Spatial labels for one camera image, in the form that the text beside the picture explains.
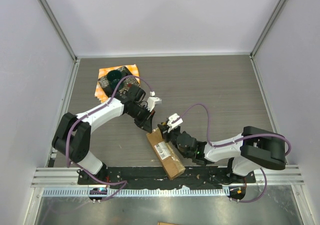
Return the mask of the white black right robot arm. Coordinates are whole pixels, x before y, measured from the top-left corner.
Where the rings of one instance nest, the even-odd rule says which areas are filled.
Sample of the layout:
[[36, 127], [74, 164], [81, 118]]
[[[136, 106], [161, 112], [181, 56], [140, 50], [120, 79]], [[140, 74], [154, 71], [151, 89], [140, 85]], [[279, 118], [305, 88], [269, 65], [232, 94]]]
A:
[[181, 127], [171, 128], [165, 122], [157, 125], [163, 140], [193, 163], [206, 166], [228, 159], [226, 178], [238, 182], [257, 169], [282, 171], [286, 168], [288, 140], [277, 133], [246, 126], [238, 135], [215, 142], [199, 141]]

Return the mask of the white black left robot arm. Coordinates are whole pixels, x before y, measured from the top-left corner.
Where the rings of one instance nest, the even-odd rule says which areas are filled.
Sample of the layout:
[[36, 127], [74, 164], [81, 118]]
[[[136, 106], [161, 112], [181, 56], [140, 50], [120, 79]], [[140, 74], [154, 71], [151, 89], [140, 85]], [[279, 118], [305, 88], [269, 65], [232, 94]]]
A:
[[117, 91], [106, 102], [88, 111], [65, 113], [53, 136], [52, 147], [65, 155], [67, 162], [73, 162], [86, 172], [93, 183], [106, 182], [107, 166], [90, 151], [91, 135], [100, 126], [124, 114], [132, 117], [138, 128], [151, 133], [154, 108], [162, 100], [154, 92], [147, 100], [144, 100], [145, 95], [143, 89], [131, 84], [127, 91]]

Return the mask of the brown cardboard express box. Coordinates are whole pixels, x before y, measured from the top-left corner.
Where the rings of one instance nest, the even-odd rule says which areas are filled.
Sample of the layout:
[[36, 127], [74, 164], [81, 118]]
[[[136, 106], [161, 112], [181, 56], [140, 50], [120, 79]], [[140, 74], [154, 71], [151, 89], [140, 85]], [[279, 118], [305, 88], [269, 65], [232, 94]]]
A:
[[170, 180], [176, 179], [185, 172], [185, 166], [171, 146], [165, 142], [159, 129], [147, 133], [146, 137]]

